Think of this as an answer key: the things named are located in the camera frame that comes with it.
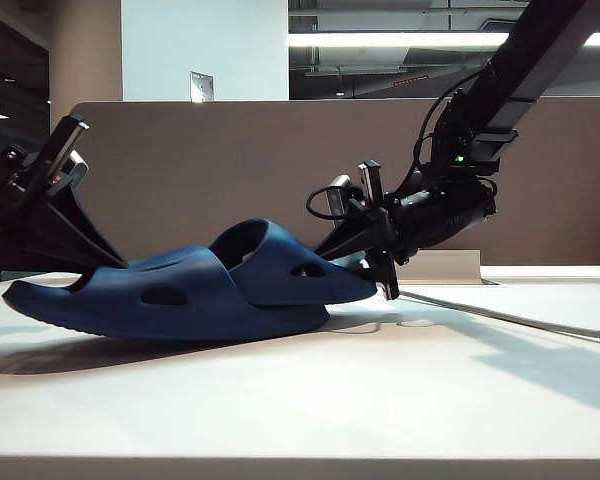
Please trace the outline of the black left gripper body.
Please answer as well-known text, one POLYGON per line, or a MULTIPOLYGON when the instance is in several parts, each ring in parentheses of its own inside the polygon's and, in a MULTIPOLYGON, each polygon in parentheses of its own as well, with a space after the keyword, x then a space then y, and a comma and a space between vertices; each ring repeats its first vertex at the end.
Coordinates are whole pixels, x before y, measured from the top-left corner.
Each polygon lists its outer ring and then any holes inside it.
POLYGON ((29 196, 75 187, 88 167, 75 144, 89 129, 83 117, 68 115, 57 124, 37 153, 10 145, 0 153, 0 232, 29 238, 29 196))

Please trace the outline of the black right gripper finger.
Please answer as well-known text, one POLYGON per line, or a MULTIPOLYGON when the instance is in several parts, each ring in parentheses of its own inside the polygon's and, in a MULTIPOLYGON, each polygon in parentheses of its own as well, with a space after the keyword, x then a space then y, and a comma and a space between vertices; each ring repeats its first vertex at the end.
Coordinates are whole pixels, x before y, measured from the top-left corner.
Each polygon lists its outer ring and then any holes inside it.
POLYGON ((360 261, 350 263, 347 265, 347 270, 359 276, 362 279, 368 281, 382 281, 383 271, 378 267, 371 267, 367 260, 362 259, 360 261))
POLYGON ((383 245, 383 213, 371 210, 337 226, 316 248, 326 260, 335 260, 383 245))

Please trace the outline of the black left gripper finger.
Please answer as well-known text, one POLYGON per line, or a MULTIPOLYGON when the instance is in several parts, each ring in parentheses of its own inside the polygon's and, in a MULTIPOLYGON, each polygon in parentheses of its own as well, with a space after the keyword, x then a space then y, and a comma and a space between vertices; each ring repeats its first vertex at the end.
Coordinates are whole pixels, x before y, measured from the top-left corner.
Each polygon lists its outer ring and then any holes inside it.
POLYGON ((126 268, 127 262, 101 237, 74 232, 61 240, 0 232, 0 270, 90 273, 99 267, 126 268))
POLYGON ((38 191, 29 196, 29 237, 44 235, 64 240, 74 232, 106 241, 82 210, 73 187, 62 187, 55 192, 38 191))

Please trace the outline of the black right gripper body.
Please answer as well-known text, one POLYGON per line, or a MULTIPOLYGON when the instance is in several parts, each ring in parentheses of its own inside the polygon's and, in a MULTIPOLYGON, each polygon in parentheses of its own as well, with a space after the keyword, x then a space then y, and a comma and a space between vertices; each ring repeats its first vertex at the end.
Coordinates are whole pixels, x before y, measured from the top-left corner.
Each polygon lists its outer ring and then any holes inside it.
POLYGON ((358 166, 358 169, 365 196, 365 213, 371 210, 381 210, 383 213, 383 245, 364 251, 365 260, 371 267, 382 269, 383 280, 375 282, 382 285, 387 300, 395 300, 400 295, 393 254, 396 234, 390 221, 389 212, 384 208, 381 166, 375 160, 366 160, 358 166))

